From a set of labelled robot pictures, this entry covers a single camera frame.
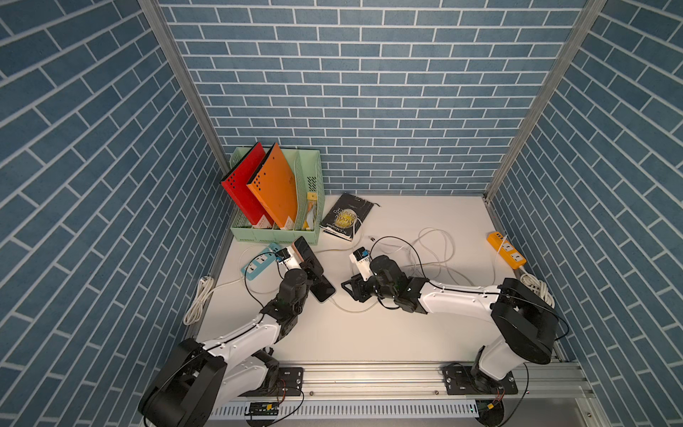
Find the black smartphone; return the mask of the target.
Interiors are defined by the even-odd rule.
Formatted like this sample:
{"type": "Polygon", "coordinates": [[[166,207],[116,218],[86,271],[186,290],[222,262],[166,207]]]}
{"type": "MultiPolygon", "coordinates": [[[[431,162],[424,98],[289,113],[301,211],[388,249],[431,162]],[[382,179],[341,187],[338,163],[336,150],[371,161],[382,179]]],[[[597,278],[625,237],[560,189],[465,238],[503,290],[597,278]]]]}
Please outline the black smartphone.
{"type": "Polygon", "coordinates": [[[311,293],[318,302],[323,304],[336,293],[336,289],[329,283],[318,283],[311,286],[311,293]]]}

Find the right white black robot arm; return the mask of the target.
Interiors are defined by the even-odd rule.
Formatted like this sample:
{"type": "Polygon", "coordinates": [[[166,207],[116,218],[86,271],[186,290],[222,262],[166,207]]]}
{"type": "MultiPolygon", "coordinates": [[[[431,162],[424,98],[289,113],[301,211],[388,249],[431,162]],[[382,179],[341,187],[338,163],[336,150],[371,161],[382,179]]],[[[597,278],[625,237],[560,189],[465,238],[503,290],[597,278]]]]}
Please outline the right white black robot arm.
{"type": "Polygon", "coordinates": [[[359,273],[341,284],[357,302],[388,300],[408,313],[447,313],[494,324],[499,336],[479,351],[472,375],[501,381],[526,362],[551,362],[560,317],[520,280],[498,286],[447,286],[425,277],[409,277],[388,256],[373,258],[361,248],[350,255],[359,273]]]}

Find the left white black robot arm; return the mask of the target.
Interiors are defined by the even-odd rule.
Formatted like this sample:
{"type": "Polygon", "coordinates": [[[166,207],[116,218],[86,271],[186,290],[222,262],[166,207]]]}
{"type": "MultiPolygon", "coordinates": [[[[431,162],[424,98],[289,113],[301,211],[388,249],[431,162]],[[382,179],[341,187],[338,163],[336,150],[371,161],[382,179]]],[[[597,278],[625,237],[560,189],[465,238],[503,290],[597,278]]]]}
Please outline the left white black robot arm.
{"type": "Polygon", "coordinates": [[[272,391],[279,362],[264,349],[291,332],[311,287],[327,281],[311,249],[288,247],[279,259],[298,265],[287,269],[276,296],[255,320],[203,343],[188,338],[173,349],[139,404],[144,425],[203,426],[215,404],[249,391],[272,391]]]}

